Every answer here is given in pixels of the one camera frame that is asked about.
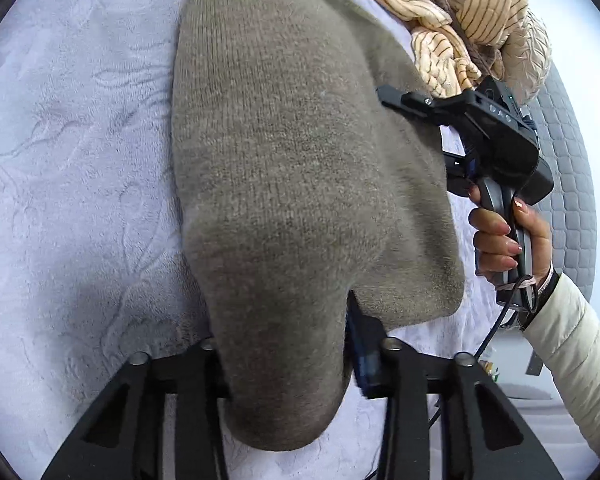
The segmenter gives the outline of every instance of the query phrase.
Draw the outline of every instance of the bolt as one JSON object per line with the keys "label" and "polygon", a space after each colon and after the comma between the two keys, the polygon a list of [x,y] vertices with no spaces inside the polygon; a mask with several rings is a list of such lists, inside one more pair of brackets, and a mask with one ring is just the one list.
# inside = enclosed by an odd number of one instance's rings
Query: bolt
{"label": "bolt", "polygon": [[149,354],[146,352],[136,352],[129,358],[129,364],[133,366],[143,365],[147,362],[149,362]]}
{"label": "bolt", "polygon": [[385,350],[400,350],[402,348],[402,341],[397,337],[387,337],[382,340],[382,348]]}
{"label": "bolt", "polygon": [[214,347],[216,346],[216,340],[213,339],[212,337],[209,337],[208,339],[205,339],[202,343],[200,343],[200,348],[202,348],[203,350],[213,350]]}
{"label": "bolt", "polygon": [[469,354],[469,352],[458,352],[454,359],[460,366],[469,367],[475,364],[475,357]]}

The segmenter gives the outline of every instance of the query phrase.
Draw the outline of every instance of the brown knit sweater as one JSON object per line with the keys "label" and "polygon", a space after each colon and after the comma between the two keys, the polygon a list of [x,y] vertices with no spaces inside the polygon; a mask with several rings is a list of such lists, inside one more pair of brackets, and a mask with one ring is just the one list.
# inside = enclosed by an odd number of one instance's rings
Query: brown knit sweater
{"label": "brown knit sweater", "polygon": [[440,132],[383,108],[424,91],[349,0],[188,0],[173,84],[184,244],[232,393],[261,449],[330,423],[348,381],[346,295],[387,328],[448,316],[462,270]]}

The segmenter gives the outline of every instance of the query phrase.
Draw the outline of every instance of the quilted gray headboard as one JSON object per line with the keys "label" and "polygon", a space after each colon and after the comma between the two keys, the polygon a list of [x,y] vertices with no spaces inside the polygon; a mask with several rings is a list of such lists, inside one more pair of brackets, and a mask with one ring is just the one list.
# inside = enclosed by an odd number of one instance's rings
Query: quilted gray headboard
{"label": "quilted gray headboard", "polygon": [[554,229],[554,265],[588,301],[596,273],[596,202],[587,150],[555,66],[528,110],[554,173],[554,190],[538,205]]}

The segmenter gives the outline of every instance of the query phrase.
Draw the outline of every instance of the sweater sleeve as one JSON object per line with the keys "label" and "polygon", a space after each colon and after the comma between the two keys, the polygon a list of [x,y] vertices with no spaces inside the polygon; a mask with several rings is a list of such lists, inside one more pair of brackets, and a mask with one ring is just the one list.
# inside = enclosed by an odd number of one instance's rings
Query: sweater sleeve
{"label": "sweater sleeve", "polygon": [[600,457],[600,321],[563,274],[526,339],[549,368],[564,404]]}

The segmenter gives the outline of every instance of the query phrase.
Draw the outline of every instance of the human hand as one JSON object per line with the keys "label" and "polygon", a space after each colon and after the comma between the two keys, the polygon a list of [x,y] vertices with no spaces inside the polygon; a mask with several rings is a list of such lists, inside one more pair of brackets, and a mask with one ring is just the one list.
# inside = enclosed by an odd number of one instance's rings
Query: human hand
{"label": "human hand", "polygon": [[[471,188],[469,198],[475,205],[480,205],[480,190],[477,186]],[[516,222],[531,237],[532,272],[536,283],[541,285],[551,270],[554,252],[551,228],[519,198],[514,199],[514,216]],[[471,211],[469,224],[478,229],[474,236],[474,247],[480,251],[477,272],[491,282],[494,273],[505,272],[518,265],[514,256],[520,254],[522,248],[507,236],[511,229],[502,216],[479,207]]]}

